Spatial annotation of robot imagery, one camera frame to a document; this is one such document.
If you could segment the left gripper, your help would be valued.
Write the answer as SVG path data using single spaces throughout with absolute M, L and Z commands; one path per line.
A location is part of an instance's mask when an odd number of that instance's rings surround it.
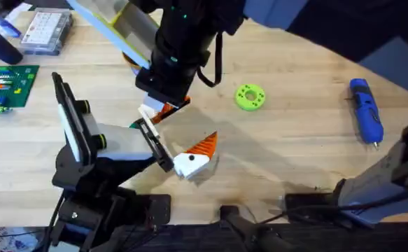
M 105 149 L 99 150 L 97 156 L 115 161 L 154 158 L 163 170 L 167 172 L 174 168 L 174 171 L 185 179 L 199 173 L 213 158 L 218 133 L 213 132 L 173 159 L 152 121 L 163 108 L 163 102 L 147 94 L 138 108 L 141 117 L 134 123 L 135 128 L 97 123 L 91 116 L 91 135 L 103 134 L 106 140 Z

